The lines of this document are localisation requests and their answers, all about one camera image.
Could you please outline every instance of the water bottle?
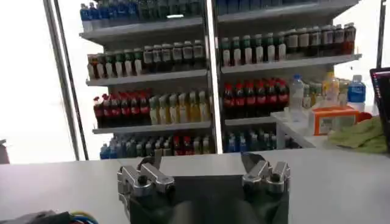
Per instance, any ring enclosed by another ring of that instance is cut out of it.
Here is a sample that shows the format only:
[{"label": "water bottle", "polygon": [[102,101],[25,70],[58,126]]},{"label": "water bottle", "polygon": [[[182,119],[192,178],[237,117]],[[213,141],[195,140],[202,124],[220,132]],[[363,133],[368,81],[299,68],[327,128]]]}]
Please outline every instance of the water bottle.
[{"label": "water bottle", "polygon": [[348,86],[348,106],[353,107],[359,112],[364,111],[366,101],[366,86],[361,82],[361,75],[354,75],[352,82]]},{"label": "water bottle", "polygon": [[91,12],[85,4],[81,4],[80,17],[84,32],[92,31]]},{"label": "water bottle", "polygon": [[289,96],[289,112],[293,121],[300,121],[302,117],[302,101],[303,101],[304,85],[300,79],[300,75],[294,75],[294,80],[290,84]]}]

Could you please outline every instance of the white table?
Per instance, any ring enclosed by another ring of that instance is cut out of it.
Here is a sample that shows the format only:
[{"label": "white table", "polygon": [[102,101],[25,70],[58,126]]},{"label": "white table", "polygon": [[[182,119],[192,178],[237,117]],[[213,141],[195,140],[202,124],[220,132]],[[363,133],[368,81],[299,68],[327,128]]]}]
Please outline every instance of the white table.
[{"label": "white table", "polygon": [[[291,167],[290,223],[389,223],[390,160],[342,150],[261,153]],[[0,166],[0,219],[47,209],[84,210],[99,223],[129,221],[118,200],[116,172],[140,159]],[[165,157],[167,175],[244,174],[239,154]]]}]

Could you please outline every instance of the display shelf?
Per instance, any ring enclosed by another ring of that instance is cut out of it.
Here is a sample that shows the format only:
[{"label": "display shelf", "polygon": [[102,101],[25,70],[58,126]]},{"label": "display shelf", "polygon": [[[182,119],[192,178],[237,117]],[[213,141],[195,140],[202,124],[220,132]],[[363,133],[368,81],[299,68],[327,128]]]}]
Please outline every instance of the display shelf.
[{"label": "display shelf", "polygon": [[210,128],[211,122],[194,122],[185,124],[168,124],[168,125],[145,125],[133,127],[118,127],[118,128],[97,128],[93,129],[94,134],[108,133],[141,133],[154,131],[175,131],[175,130],[192,130]]},{"label": "display shelf", "polygon": [[111,86],[111,85],[120,85],[126,83],[141,83],[141,82],[153,82],[153,81],[202,77],[202,76],[206,76],[206,74],[207,73],[205,69],[199,69],[199,70],[183,71],[183,72],[170,72],[170,73],[147,74],[147,75],[119,77],[119,78],[110,78],[110,79],[87,80],[86,83],[88,86]]},{"label": "display shelf", "polygon": [[336,17],[349,7],[359,3],[359,0],[328,0],[310,3],[300,3],[268,9],[251,10],[218,16],[219,23],[239,22],[255,19],[272,19],[279,16],[310,15],[319,12],[326,13],[329,17]]},{"label": "display shelf", "polygon": [[277,61],[271,63],[259,63],[259,64],[251,64],[251,65],[222,67],[221,71],[223,74],[229,74],[229,73],[262,71],[262,70],[271,70],[271,69],[282,69],[282,68],[297,68],[297,67],[305,67],[305,66],[313,66],[313,65],[334,65],[338,63],[358,60],[359,58],[361,58],[361,54],[306,58],[300,60],[285,60],[285,61]]},{"label": "display shelf", "polygon": [[171,32],[172,29],[182,29],[200,25],[202,25],[202,18],[180,18],[170,19],[169,21],[138,23],[125,26],[102,28],[91,32],[83,32],[79,35],[80,37],[97,44],[104,44],[112,39],[121,38],[126,35],[134,35],[136,33],[154,33],[156,31]]},{"label": "display shelf", "polygon": [[255,124],[269,124],[274,123],[273,117],[250,117],[241,119],[228,119],[225,120],[226,126],[240,126],[240,125],[255,125]]}]

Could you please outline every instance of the soda bottle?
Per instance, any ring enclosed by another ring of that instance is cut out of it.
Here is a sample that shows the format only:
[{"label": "soda bottle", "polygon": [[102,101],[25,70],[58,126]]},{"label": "soda bottle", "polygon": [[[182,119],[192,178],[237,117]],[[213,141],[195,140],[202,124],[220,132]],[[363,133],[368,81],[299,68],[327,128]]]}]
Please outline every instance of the soda bottle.
[{"label": "soda bottle", "polygon": [[107,94],[103,94],[104,127],[112,127],[111,101]]},{"label": "soda bottle", "polygon": [[144,91],[140,92],[139,94],[140,98],[140,111],[141,111],[141,120],[144,125],[150,125],[151,124],[151,118],[150,118],[150,107],[149,107],[149,101],[146,97],[146,93]]},{"label": "soda bottle", "polygon": [[254,90],[254,83],[251,81],[245,82],[245,95],[246,95],[246,111],[247,117],[256,116],[256,95]]},{"label": "soda bottle", "polygon": [[85,4],[81,4],[80,17],[84,32],[91,32],[93,30],[91,12]]},{"label": "soda bottle", "polygon": [[94,102],[93,111],[95,113],[97,127],[102,128],[104,122],[103,104],[100,102],[98,96],[93,99],[93,102]]},{"label": "soda bottle", "polygon": [[244,87],[241,82],[236,84],[236,96],[235,96],[235,117],[243,118],[246,116],[245,112],[245,93]]},{"label": "soda bottle", "polygon": [[261,80],[256,82],[256,108],[258,117],[266,115],[266,89],[264,82]]}]

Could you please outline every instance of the yellow bottle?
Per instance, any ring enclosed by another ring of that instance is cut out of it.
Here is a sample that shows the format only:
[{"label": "yellow bottle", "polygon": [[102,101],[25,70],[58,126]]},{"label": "yellow bottle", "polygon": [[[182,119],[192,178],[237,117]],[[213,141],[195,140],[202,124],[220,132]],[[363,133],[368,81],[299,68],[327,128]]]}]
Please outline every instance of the yellow bottle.
[{"label": "yellow bottle", "polygon": [[190,105],[187,102],[187,93],[181,93],[179,95],[179,114],[180,123],[190,122]]}]

